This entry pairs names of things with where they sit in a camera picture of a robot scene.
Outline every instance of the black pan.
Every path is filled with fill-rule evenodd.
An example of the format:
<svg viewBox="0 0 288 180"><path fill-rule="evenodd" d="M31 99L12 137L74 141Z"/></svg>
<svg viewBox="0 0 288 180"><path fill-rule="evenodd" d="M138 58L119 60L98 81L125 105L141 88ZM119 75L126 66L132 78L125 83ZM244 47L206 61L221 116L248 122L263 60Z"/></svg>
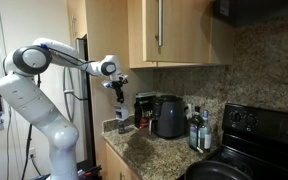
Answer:
<svg viewBox="0 0 288 180"><path fill-rule="evenodd" d="M199 161L185 172L185 180L251 180L243 172L217 161Z"/></svg>

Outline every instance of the glass bottle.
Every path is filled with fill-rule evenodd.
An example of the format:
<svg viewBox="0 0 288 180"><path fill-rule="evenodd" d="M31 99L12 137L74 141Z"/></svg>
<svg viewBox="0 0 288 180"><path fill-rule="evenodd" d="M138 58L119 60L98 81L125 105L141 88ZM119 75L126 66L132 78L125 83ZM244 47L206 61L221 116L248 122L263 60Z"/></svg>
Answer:
<svg viewBox="0 0 288 180"><path fill-rule="evenodd" d="M197 150L196 148L198 147L198 127L200 124L203 123L203 118L200 115L200 107L195 106L194 108L194 115L193 117L189 120L189 140L188 144L189 147Z"/></svg>
<svg viewBox="0 0 288 180"><path fill-rule="evenodd" d="M198 147L206 152L209 152L211 149L212 134L211 126L208 123L208 111L203 111L203 123L199 126L198 129Z"/></svg>

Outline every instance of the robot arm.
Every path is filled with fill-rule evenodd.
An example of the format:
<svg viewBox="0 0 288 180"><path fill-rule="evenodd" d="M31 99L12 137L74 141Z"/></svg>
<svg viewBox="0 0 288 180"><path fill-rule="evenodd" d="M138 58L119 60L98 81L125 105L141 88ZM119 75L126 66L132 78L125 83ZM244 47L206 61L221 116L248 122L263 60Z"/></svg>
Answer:
<svg viewBox="0 0 288 180"><path fill-rule="evenodd" d="M88 62L78 59L74 48L43 38L5 58L3 66L7 76L0 79L0 94L47 137L51 180L77 180L75 145L78 130L34 82L34 76L43 73L50 63L75 67L93 76L109 76L111 81L104 85L115 89L120 103L124 101L121 87L127 83L127 76L121 73L118 58L114 55L108 55L100 62Z"/></svg>

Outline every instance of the black stove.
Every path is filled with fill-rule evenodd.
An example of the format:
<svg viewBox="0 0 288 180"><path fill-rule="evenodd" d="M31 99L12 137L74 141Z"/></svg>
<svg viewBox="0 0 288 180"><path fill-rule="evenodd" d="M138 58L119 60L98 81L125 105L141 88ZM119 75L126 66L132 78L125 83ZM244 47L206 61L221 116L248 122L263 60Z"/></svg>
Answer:
<svg viewBox="0 0 288 180"><path fill-rule="evenodd" d="M205 160L230 165L253 180L288 180L288 113L226 104L222 129L221 147Z"/></svg>

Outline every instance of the range hood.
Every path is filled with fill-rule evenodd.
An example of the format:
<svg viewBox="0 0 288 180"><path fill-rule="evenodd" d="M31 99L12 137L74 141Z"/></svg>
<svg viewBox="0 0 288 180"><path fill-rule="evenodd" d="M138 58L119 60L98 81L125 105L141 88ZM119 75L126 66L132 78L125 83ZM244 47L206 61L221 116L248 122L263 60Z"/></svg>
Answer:
<svg viewBox="0 0 288 180"><path fill-rule="evenodd" d="M288 0L215 0L213 16L233 27L288 16Z"/></svg>

